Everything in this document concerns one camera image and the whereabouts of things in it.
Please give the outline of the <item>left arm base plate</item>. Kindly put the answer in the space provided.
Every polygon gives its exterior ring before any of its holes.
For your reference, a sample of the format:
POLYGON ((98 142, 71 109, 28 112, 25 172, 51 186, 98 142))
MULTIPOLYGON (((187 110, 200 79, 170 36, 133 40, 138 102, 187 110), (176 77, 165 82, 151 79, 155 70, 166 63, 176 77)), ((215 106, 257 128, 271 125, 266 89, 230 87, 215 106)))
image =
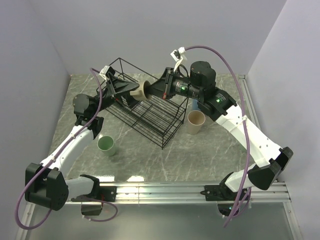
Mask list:
POLYGON ((87 194, 86 197, 94 200, 115 202, 117 194, 116 186, 98 186, 87 194))

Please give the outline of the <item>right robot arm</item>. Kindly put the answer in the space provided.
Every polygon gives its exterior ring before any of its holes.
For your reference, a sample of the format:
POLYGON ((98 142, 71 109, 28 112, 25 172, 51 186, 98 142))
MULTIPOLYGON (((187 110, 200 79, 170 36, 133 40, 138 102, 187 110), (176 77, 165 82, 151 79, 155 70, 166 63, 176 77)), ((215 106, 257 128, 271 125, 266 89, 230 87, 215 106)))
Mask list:
POLYGON ((167 67, 162 76, 146 88, 146 92, 169 100, 175 95, 197 100, 200 111, 227 130, 246 149, 254 164, 229 173, 211 191, 218 201, 234 201, 238 193, 250 187, 268 190, 284 171, 293 151, 270 140, 252 123, 236 101, 216 87, 216 71, 206 61, 196 61, 184 76, 178 69, 167 67))

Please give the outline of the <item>beige ceramic mug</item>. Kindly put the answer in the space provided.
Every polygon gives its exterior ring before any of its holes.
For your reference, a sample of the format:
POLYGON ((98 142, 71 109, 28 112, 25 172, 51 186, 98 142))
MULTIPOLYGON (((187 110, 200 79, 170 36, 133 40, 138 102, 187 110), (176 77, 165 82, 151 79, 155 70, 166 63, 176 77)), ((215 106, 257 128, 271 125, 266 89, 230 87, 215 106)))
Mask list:
POLYGON ((130 91, 129 94, 137 101, 148 101, 152 98, 152 95, 147 93, 147 88, 151 84, 148 80, 139 82, 139 87, 136 90, 130 91))

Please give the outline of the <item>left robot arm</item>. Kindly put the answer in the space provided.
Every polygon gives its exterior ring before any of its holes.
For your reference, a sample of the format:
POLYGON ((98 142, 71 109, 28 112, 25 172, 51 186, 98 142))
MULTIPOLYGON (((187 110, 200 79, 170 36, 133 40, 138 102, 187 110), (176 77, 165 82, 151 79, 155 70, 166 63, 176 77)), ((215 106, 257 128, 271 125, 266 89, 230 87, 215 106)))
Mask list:
POLYGON ((107 76, 106 86, 99 87, 97 95, 79 93, 73 98, 76 122, 68 137, 41 163, 31 163, 26 168, 24 198, 27 202, 58 211, 69 199, 84 196, 95 201, 100 197, 98 178, 82 174, 65 180, 65 175, 99 135, 104 119, 97 114, 139 87, 139 83, 121 80, 111 73, 107 76))

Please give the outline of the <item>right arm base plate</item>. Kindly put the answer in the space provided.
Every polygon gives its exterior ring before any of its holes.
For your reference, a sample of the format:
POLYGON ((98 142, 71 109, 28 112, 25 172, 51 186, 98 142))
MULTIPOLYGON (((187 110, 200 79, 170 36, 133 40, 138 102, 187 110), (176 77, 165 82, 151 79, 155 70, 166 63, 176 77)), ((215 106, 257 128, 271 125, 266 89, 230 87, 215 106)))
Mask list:
POLYGON ((238 193, 231 191, 225 184, 219 184, 205 185, 200 194, 205 196, 206 201, 225 202, 235 201, 238 193))

